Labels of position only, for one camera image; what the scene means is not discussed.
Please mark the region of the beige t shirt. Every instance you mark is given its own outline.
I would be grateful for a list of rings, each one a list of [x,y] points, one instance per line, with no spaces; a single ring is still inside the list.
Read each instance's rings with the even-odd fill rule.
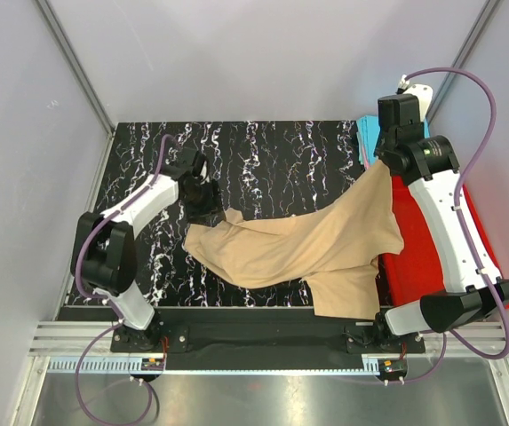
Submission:
[[[189,226],[185,248],[192,257],[246,289],[302,279],[317,316],[373,320],[380,310],[378,258],[404,248],[392,179],[382,162],[313,213],[246,220],[228,209],[226,217],[214,227]]]

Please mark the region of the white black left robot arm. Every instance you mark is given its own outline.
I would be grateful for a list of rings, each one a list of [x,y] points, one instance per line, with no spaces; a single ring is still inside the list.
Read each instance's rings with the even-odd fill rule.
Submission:
[[[135,281],[136,239],[173,204],[182,206],[191,225],[213,226],[225,217],[209,161],[193,148],[183,149],[172,164],[160,159],[125,199],[100,213],[85,212],[77,222],[70,265],[76,287],[112,306],[120,322],[115,339],[134,351],[152,351],[163,342],[160,315]]]

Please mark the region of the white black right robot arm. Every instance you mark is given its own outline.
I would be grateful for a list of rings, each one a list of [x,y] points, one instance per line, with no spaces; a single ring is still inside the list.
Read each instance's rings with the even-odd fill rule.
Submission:
[[[380,314],[373,341],[381,351],[394,351],[406,335],[454,333],[498,314],[509,350],[509,279],[503,278],[477,230],[451,143],[441,135],[425,135],[432,98],[430,86],[402,79],[394,95],[379,99],[375,155],[402,179],[418,205],[440,260],[444,289]]]

